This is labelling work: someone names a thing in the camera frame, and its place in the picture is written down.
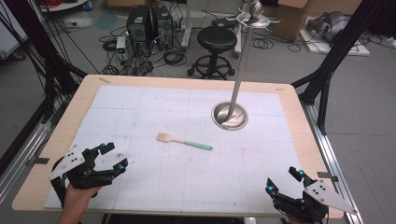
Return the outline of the wooden table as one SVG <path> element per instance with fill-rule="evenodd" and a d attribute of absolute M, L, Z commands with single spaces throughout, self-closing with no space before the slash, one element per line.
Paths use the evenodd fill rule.
<path fill-rule="evenodd" d="M 166 77 L 86 76 L 42 151 L 42 156 L 49 161 L 32 168 L 11 204 L 13 210 L 29 212 L 44 212 L 46 210 L 44 204 L 51 190 L 48 180 L 51 167 L 71 146 L 78 126 L 88 111 L 96 92 L 103 85 L 230 91 L 234 83 L 221 80 Z M 323 158 L 321 149 L 317 145 L 316 135 L 311 131 L 309 117 L 304 113 L 297 93 L 290 84 L 244 82 L 241 85 L 241 90 L 276 93 L 283 106 L 302 169 L 312 176 L 330 170 L 329 164 Z"/>

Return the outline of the aluminium rail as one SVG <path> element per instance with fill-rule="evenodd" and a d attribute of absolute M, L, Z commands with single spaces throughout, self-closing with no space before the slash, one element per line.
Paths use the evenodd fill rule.
<path fill-rule="evenodd" d="M 39 122 L 32 131 L 20 140 L 21 145 L 17 147 L 16 156 L 10 161 L 10 164 L 0 176 L 0 204 L 5 201 L 37 151 L 44 146 L 50 130 L 50 122 Z"/>
<path fill-rule="evenodd" d="M 345 213 L 344 217 L 348 224 L 364 224 L 361 213 L 354 201 L 351 191 L 348 187 L 347 181 L 344 177 L 343 171 L 332 149 L 331 142 L 326 133 L 323 133 L 318 126 L 318 112 L 313 105 L 302 104 L 307 120 L 310 124 L 311 130 L 327 169 L 327 173 L 332 178 L 332 186 L 335 191 L 339 193 L 353 208 L 357 211 L 356 215 Z"/>

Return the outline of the white grid mat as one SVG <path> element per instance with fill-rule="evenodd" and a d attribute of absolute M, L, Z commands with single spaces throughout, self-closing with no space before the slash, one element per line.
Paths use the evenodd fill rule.
<path fill-rule="evenodd" d="M 281 193 L 301 197 L 304 187 L 289 173 L 299 160 L 278 95 L 241 92 L 237 102 L 248 123 L 238 131 L 211 118 L 212 108 L 230 97 L 225 90 L 101 87 L 72 145 L 83 150 L 112 142 L 97 169 L 121 159 L 129 165 L 90 209 L 269 216 L 275 209 L 265 191 L 268 178 Z M 213 149 L 158 141 L 158 133 Z"/>

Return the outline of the black round stool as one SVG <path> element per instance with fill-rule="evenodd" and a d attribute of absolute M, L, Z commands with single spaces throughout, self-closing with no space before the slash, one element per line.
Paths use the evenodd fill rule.
<path fill-rule="evenodd" d="M 222 78 L 226 80 L 227 76 L 235 74 L 230 62 L 221 56 L 221 53 L 236 46 L 237 37 L 234 32 L 224 27 L 209 26 L 198 33 L 197 41 L 210 54 L 198 58 L 191 69 L 187 71 L 188 76 L 198 72 L 202 78 Z"/>

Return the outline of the grey bag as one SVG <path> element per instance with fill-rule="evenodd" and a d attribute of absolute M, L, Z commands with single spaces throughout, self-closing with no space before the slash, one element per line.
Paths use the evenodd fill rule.
<path fill-rule="evenodd" d="M 314 31 L 326 42 L 333 42 L 346 28 L 349 17 L 340 11 L 324 12 L 320 17 L 309 20 L 305 29 Z"/>

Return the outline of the white cabinet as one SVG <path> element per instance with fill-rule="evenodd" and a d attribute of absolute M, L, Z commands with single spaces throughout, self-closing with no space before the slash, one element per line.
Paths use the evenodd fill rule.
<path fill-rule="evenodd" d="M 26 33 L 20 27 L 4 0 L 0 0 L 0 60 L 5 60 L 20 46 L 15 36 L 8 30 L 7 25 L 13 28 L 23 41 L 27 39 Z"/>

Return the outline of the cardboard box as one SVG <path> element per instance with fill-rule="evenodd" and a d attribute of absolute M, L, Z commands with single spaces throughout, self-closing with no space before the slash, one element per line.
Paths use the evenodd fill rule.
<path fill-rule="evenodd" d="M 310 0 L 278 0 L 273 33 L 285 40 L 295 40 L 310 8 Z"/>

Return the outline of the white flat board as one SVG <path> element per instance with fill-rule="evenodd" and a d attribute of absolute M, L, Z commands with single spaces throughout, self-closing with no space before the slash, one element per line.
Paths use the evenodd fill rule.
<path fill-rule="evenodd" d="M 310 53 L 328 54 L 332 49 L 330 44 L 326 42 L 320 35 L 302 30 L 300 38 L 304 42 L 305 47 Z M 364 47 L 360 42 L 357 42 L 348 52 L 348 56 L 363 56 L 368 57 L 370 51 Z"/>

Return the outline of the small power supply unit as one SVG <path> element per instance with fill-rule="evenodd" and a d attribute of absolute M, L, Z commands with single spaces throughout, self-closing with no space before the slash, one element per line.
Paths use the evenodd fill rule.
<path fill-rule="evenodd" d="M 128 59 L 127 48 L 126 48 L 126 37 L 118 36 L 117 37 L 117 46 L 116 50 L 119 56 L 119 60 L 121 62 L 126 62 Z"/>

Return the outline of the white metal post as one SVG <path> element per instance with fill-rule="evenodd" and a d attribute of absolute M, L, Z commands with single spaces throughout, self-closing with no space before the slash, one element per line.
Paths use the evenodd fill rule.
<path fill-rule="evenodd" d="M 186 0 L 186 24 L 184 28 L 184 34 L 182 36 L 182 40 L 180 46 L 183 50 L 186 50 L 191 36 L 191 0 Z"/>

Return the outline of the black metal frame stand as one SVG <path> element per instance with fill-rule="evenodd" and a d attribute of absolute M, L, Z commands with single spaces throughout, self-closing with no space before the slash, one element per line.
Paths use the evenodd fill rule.
<path fill-rule="evenodd" d="M 322 134 L 326 135 L 327 105 L 334 72 L 359 40 L 363 31 L 391 2 L 392 0 L 362 0 L 321 65 L 313 73 L 291 83 L 295 89 L 304 84 L 307 85 L 299 94 L 299 99 L 305 105 L 313 105 L 317 96 L 320 95 L 317 125 Z"/>
<path fill-rule="evenodd" d="M 47 121 L 54 114 L 56 97 L 73 95 L 77 91 L 78 84 L 72 74 L 78 77 L 85 77 L 87 73 L 69 63 L 58 53 L 35 10 L 27 0 L 3 0 L 3 2 L 22 30 L 27 34 L 28 39 L 35 47 L 35 51 L 42 58 L 42 60 L 37 60 L 31 54 L 30 48 L 21 40 L 21 36 L 0 13 L 0 22 L 6 26 L 7 30 L 21 44 L 30 57 L 37 73 L 45 79 L 45 100 L 41 107 L 44 112 L 44 121 Z"/>

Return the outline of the black computer tower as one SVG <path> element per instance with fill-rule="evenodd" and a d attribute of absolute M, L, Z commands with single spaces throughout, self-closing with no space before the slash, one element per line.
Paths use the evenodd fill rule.
<path fill-rule="evenodd" d="M 149 7 L 132 6 L 126 27 L 134 49 L 142 50 L 144 55 L 149 55 L 149 43 L 153 40 Z"/>
<path fill-rule="evenodd" d="M 173 18 L 166 6 L 158 5 L 152 8 L 154 33 L 160 49 L 173 47 Z"/>

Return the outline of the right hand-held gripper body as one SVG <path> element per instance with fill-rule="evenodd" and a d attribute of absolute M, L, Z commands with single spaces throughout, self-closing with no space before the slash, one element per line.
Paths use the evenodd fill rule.
<path fill-rule="evenodd" d="M 352 215 L 357 214 L 353 206 L 323 180 L 305 187 L 301 199 L 293 199 L 279 192 L 279 198 L 273 200 L 273 206 L 281 213 L 307 223 L 321 223 L 329 214 L 330 207 Z"/>

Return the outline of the metal hook stand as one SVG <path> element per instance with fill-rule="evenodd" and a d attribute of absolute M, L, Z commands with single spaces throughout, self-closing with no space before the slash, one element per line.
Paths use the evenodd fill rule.
<path fill-rule="evenodd" d="M 230 102 L 218 103 L 211 111 L 211 118 L 214 123 L 226 131 L 241 130 L 248 124 L 248 112 L 237 103 L 237 97 L 245 74 L 251 40 L 256 29 L 267 29 L 271 23 L 276 23 L 262 13 L 263 6 L 260 0 L 252 0 L 248 11 L 240 12 L 235 18 L 242 27 L 247 29 L 247 33 L 233 85 L 232 98 Z"/>

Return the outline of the person's left hand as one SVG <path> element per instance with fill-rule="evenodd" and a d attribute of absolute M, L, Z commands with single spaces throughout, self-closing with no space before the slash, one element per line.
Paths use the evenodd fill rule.
<path fill-rule="evenodd" d="M 64 209 L 56 224 L 78 224 L 88 208 L 90 200 L 100 187 L 75 189 L 71 184 L 66 189 Z"/>

